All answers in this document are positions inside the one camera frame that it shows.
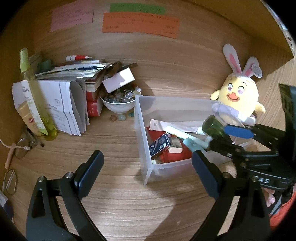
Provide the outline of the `right hand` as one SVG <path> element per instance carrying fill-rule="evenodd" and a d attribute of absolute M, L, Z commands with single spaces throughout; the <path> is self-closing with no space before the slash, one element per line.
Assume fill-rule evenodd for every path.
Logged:
<path fill-rule="evenodd" d="M 262 191 L 264 194 L 266 205 L 267 207 L 270 207 L 275 202 L 275 197 L 274 197 L 275 191 L 267 188 L 263 188 Z"/>

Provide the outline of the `orange sleeve forearm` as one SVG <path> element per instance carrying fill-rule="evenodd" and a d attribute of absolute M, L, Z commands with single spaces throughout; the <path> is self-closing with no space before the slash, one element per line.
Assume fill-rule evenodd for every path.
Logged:
<path fill-rule="evenodd" d="M 295 201 L 295 185 L 293 187 L 293 194 L 291 199 L 287 203 L 283 204 L 279 209 L 279 211 L 270 218 L 271 230 L 274 230 L 276 227 L 278 227 L 278 225 L 281 223 L 281 221 L 285 218 L 286 214 L 290 210 L 294 201 Z"/>

